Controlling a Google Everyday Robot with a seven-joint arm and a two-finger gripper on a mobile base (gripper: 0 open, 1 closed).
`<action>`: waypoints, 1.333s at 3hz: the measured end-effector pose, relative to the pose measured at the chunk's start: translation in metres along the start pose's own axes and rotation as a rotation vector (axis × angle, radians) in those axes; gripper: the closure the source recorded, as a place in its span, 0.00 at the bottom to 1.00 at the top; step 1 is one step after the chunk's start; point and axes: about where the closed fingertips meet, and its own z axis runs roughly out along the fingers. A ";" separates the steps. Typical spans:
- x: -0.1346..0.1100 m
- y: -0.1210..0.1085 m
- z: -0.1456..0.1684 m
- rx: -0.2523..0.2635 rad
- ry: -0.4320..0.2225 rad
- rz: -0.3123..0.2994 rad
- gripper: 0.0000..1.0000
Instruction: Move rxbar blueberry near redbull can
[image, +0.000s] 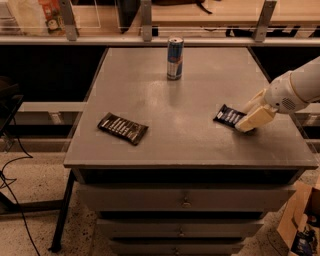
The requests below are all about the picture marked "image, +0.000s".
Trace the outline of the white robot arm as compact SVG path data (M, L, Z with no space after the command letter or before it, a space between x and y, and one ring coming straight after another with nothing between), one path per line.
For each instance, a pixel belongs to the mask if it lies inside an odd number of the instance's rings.
M287 71L258 92L243 108L235 128L241 132L264 126L277 113L292 114L320 100L320 57Z

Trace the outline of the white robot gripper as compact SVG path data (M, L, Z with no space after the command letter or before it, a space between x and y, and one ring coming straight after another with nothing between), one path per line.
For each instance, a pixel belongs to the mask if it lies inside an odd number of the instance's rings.
M291 114L306 108L309 103L298 95L291 76L292 71L284 73L274 79L266 90L262 89L251 98L243 107L247 115L235 128L240 132L248 132L271 122L276 112Z

